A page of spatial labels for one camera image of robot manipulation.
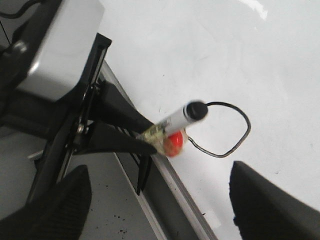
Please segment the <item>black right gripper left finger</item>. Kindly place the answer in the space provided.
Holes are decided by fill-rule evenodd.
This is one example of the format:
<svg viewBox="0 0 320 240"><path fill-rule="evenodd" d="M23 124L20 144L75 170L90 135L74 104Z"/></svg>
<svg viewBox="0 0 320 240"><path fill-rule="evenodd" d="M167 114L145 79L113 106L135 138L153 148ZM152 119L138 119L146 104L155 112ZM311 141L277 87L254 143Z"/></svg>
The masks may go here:
<svg viewBox="0 0 320 240"><path fill-rule="evenodd" d="M79 165L49 192L0 221L2 240L77 240L92 200L88 167Z"/></svg>

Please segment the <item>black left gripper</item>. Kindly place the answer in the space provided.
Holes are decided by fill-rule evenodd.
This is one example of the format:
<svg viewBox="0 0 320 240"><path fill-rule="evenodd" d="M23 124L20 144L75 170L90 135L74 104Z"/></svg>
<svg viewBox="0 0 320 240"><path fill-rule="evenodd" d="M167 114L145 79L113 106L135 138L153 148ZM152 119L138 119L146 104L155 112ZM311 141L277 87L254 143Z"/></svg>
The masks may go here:
<svg viewBox="0 0 320 240"><path fill-rule="evenodd" d="M74 153L131 153L153 155L157 150L145 141L117 131L114 126L142 133L154 124L123 97L117 87L104 81L94 97L94 84L112 41L97 34L78 84L62 99L51 102L21 90L0 93L0 123L6 127L46 140L35 156L36 174L28 200L48 192L65 172ZM87 133L93 101L93 119Z"/></svg>

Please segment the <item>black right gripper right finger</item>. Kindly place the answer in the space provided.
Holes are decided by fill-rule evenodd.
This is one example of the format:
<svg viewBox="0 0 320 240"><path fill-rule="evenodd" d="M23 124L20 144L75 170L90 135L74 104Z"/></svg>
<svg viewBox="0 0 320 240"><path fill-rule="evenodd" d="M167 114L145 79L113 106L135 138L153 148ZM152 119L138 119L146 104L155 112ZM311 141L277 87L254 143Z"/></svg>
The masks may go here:
<svg viewBox="0 0 320 240"><path fill-rule="evenodd" d="M244 240L318 240L320 213L234 161L229 197L234 224Z"/></svg>

